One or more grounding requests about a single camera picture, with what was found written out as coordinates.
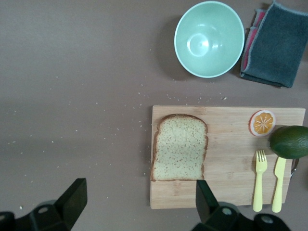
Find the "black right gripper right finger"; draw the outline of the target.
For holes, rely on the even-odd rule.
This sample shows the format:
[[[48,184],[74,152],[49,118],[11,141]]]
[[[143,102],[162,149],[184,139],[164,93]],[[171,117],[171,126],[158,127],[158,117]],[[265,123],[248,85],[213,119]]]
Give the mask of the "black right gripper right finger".
[[[192,231],[255,231],[254,222],[237,206],[217,201],[205,180],[196,182],[195,203],[201,222]]]

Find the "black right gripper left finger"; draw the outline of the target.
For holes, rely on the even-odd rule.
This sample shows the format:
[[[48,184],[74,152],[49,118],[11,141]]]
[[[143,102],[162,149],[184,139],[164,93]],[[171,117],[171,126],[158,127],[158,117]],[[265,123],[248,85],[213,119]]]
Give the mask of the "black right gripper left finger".
[[[87,204],[87,181],[76,179],[54,202],[37,206],[16,221],[16,231],[71,231]]]

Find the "light bread slice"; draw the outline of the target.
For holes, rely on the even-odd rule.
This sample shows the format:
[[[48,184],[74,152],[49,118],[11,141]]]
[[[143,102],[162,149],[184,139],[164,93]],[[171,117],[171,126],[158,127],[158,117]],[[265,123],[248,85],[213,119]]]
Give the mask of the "light bread slice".
[[[195,116],[163,117],[154,136],[151,181],[203,180],[207,132],[207,124]]]

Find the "wooden cutting board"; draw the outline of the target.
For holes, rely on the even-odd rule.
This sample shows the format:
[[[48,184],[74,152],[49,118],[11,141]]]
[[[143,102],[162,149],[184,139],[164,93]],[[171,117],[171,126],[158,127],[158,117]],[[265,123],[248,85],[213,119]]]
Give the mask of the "wooden cutting board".
[[[305,108],[211,107],[155,105],[152,107],[152,148],[157,124],[167,115],[187,114],[202,119],[208,127],[208,147],[204,178],[218,201],[251,205],[255,187],[255,151],[264,150],[268,168],[263,173],[263,204],[272,204],[276,187],[277,155],[269,146],[269,136],[257,137],[249,131],[249,120],[259,110],[274,113],[278,125],[303,125]],[[151,181],[150,207],[173,209],[195,207],[196,182]]]

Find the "yellow plastic fork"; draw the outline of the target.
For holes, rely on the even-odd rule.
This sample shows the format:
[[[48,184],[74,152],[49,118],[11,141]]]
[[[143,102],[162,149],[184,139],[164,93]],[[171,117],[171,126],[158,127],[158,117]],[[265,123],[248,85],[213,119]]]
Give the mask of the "yellow plastic fork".
[[[263,207],[263,188],[262,177],[263,173],[267,170],[268,163],[264,150],[256,151],[256,182],[253,199],[253,210],[260,212]]]

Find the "yellow plastic knife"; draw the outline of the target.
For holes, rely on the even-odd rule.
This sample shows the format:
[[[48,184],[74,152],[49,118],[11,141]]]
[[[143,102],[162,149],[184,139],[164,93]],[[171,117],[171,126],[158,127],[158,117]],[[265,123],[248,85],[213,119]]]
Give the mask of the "yellow plastic knife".
[[[281,157],[277,158],[274,170],[274,174],[277,178],[277,181],[272,201],[272,211],[274,213],[279,213],[282,209],[282,189],[283,189],[285,164],[286,164],[286,159]]]

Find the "toy orange slice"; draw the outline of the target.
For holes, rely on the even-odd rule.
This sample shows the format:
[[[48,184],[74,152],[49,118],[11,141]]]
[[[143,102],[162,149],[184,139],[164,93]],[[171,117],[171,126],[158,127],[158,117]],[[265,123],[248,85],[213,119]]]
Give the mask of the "toy orange slice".
[[[275,114],[269,110],[255,112],[249,120],[249,131],[252,135],[263,137],[269,135],[276,125]]]

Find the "dark green avocado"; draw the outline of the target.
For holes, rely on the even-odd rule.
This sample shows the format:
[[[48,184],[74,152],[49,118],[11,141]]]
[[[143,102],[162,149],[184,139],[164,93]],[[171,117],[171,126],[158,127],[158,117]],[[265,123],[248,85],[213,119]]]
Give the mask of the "dark green avocado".
[[[308,155],[308,127],[284,126],[269,137],[270,149],[284,159],[299,159]]]

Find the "pale green bowl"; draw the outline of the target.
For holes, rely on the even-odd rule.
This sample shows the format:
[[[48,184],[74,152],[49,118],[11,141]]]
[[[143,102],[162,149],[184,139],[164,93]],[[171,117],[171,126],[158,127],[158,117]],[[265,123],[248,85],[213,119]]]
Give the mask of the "pale green bowl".
[[[244,49],[244,26],[234,9],[219,1],[191,7],[179,20],[174,49],[194,76],[213,78],[231,70]]]

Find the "folded dark grey cloth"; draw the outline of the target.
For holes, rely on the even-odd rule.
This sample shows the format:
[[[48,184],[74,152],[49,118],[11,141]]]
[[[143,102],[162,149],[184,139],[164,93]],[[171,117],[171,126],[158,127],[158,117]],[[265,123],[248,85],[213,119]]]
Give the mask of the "folded dark grey cloth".
[[[274,1],[256,9],[241,62],[243,79],[290,88],[308,43],[308,13]]]

